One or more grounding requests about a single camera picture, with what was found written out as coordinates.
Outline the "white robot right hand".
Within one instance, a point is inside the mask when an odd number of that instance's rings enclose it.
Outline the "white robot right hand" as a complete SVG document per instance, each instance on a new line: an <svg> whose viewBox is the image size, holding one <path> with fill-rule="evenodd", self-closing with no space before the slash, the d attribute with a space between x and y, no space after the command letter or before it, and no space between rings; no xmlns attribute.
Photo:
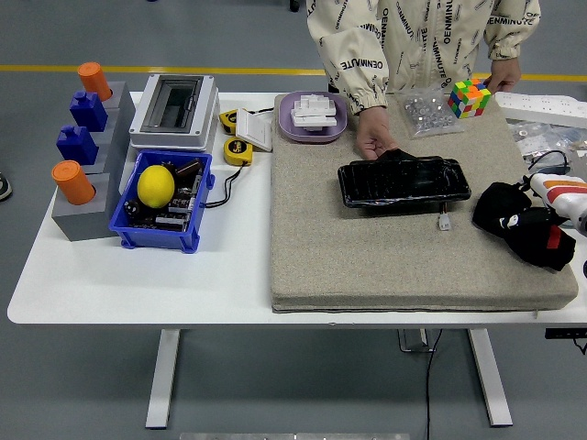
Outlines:
<svg viewBox="0 0 587 440"><path fill-rule="evenodd" d="M520 214L501 217L502 229L546 224L562 224L570 221L575 230L586 235L586 182L573 176L552 173L534 173L524 178L526 187L537 195L544 206L527 208Z"/></svg>

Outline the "person's right hand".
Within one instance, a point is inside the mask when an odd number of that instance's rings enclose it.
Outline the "person's right hand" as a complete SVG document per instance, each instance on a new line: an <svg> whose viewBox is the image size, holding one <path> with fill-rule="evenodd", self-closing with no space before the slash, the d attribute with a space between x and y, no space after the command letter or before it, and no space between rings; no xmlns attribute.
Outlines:
<svg viewBox="0 0 587 440"><path fill-rule="evenodd" d="M384 106L374 106L359 113L356 148L365 160L376 160L386 151L399 148L390 132L390 121Z"/></svg>

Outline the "person's left hand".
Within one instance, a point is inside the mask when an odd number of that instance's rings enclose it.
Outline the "person's left hand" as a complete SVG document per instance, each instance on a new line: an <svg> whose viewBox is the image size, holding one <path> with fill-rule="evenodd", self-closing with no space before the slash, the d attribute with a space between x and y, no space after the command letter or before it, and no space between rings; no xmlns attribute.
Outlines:
<svg viewBox="0 0 587 440"><path fill-rule="evenodd" d="M518 58L493 60L490 75L483 83L492 94L511 92L520 81L521 75Z"/></svg>

